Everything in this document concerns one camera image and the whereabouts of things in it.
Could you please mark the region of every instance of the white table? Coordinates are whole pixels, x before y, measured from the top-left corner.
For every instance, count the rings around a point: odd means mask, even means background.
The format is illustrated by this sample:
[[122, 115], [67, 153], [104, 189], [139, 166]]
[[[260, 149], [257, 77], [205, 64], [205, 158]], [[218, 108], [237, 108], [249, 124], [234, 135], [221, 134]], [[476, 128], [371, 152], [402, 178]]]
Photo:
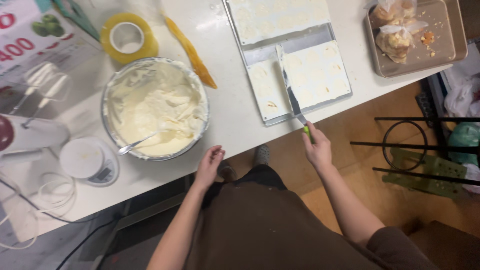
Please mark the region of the white table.
[[[320, 121], [449, 67], [392, 79], [379, 77], [373, 70], [364, 34], [362, 20], [365, 11], [362, 7], [367, 0], [327, 1], [353, 96], [307, 113], [305, 117], [311, 122]], [[94, 25], [98, 26], [110, 15], [121, 11], [115, 8], [115, 2], [93, 1], [94, 9], [89, 1], [85, 1], [82, 7]], [[77, 220], [194, 172], [205, 150], [213, 145], [222, 145], [226, 151], [225, 158], [228, 158], [302, 127], [297, 120], [269, 127], [262, 122], [221, 0], [176, 0], [165, 1], [164, 5], [168, 16], [194, 44], [218, 85], [217, 90], [207, 88], [211, 108], [210, 127], [197, 145], [178, 158], [147, 162], [125, 155], [119, 158], [120, 176], [115, 184], [97, 188], [79, 183], [75, 201], [58, 212], [64, 213], [65, 219]], [[148, 20], [149, 16], [154, 18], [155, 14], [147, 14], [144, 18]], [[164, 25], [154, 26], [153, 31], [159, 42], [159, 56], [189, 63], [180, 44]], [[50, 109], [59, 114], [59, 121], [68, 125], [72, 138], [94, 135], [115, 148], [100, 120], [100, 96], [105, 82], [117, 68], [108, 56], [100, 55], [71, 72], [74, 89], [69, 99], [64, 103], [52, 104]], [[60, 171], [60, 168], [54, 159], [46, 158], [2, 168], [2, 171], [8, 173], [27, 193], [32, 186], [36, 186], [36, 175]], [[13, 211], [12, 204], [4, 205], [4, 208], [6, 212]], [[25, 220], [24, 211], [25, 208], [14, 211], [11, 219], [20, 241], [32, 237], [35, 227], [31, 220]], [[39, 216], [39, 219], [40, 234], [65, 225], [45, 216]]]

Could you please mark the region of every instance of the digital kitchen scale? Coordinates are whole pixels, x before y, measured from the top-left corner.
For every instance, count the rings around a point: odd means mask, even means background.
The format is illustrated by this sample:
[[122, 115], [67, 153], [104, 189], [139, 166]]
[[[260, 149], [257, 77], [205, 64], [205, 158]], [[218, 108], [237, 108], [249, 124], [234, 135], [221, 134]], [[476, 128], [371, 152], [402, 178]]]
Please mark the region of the digital kitchen scale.
[[97, 137], [68, 142], [60, 152], [60, 165], [71, 177], [100, 187], [113, 184], [120, 172], [117, 156]]

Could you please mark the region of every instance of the packing tape roll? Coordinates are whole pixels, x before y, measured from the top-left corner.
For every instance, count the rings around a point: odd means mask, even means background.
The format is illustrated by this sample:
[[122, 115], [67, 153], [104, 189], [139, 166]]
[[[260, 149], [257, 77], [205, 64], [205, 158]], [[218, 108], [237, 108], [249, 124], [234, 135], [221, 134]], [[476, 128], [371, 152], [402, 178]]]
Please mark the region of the packing tape roll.
[[118, 13], [102, 27], [100, 42], [111, 58], [127, 64], [158, 54], [158, 43], [145, 20], [133, 13]]

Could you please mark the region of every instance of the baking tray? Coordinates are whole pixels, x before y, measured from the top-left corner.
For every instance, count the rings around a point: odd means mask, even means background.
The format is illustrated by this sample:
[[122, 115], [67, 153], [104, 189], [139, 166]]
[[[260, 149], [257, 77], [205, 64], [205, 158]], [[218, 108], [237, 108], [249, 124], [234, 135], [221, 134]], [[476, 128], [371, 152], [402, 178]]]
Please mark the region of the baking tray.
[[[378, 75], [392, 78], [451, 64], [467, 56], [467, 42], [458, 0], [418, 0], [416, 18], [427, 22], [429, 26], [413, 36], [415, 48], [408, 53], [406, 64], [395, 63], [388, 56], [382, 56], [382, 50], [376, 46], [375, 38], [380, 30], [372, 29], [369, 19], [369, 14], [374, 8], [373, 6], [367, 11], [364, 22], [373, 64]], [[420, 40], [423, 33], [428, 31], [435, 35], [435, 42], [429, 45], [435, 51], [433, 57], [430, 56], [431, 51]]]
[[[254, 44], [246, 44], [242, 45], [240, 43], [239, 34], [235, 28], [235, 24], [233, 22], [233, 17], [231, 15], [230, 5], [228, 0], [223, 0], [223, 4], [225, 6], [225, 10], [227, 12], [227, 17], [230, 22], [230, 26], [232, 27], [233, 35], [235, 36], [235, 41], [237, 42], [237, 46], [240, 50], [240, 55], [243, 60], [243, 65], [245, 66], [245, 71], [248, 73], [248, 67], [264, 60], [271, 58], [272, 56], [276, 55], [275, 45], [281, 44], [285, 50], [285, 53], [292, 53], [298, 50], [310, 48], [328, 41], [335, 40], [335, 35], [333, 33], [331, 23], [325, 23], [322, 25], [316, 25], [309, 27], [302, 31], [291, 32], [285, 35], [281, 35], [278, 37], [273, 37], [269, 39], [264, 39]], [[350, 97], [353, 95], [353, 89], [345, 95], [339, 96], [335, 99], [330, 99], [321, 103], [317, 103], [313, 106], [306, 107], [301, 109], [302, 113], [307, 113], [312, 110], [318, 109], [324, 105], [336, 102], [338, 100]], [[265, 125], [273, 125], [276, 123], [283, 122], [285, 120], [294, 118], [295, 116], [292, 113], [284, 114], [273, 119], [263, 120]]]

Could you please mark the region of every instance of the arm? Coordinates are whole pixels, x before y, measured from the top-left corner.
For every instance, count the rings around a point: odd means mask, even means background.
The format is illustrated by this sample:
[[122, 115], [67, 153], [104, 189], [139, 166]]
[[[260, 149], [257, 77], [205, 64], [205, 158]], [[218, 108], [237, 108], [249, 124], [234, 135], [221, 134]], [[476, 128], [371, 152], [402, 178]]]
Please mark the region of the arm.
[[222, 146], [214, 146], [208, 149], [200, 161], [195, 181], [158, 243], [147, 270], [182, 269], [205, 192], [212, 185], [216, 169], [225, 154], [221, 148]]
[[307, 122], [314, 144], [303, 133], [307, 159], [322, 180], [332, 204], [338, 225], [344, 236], [365, 247], [371, 236], [385, 225], [349, 189], [342, 176], [332, 165], [330, 141], [310, 122]]

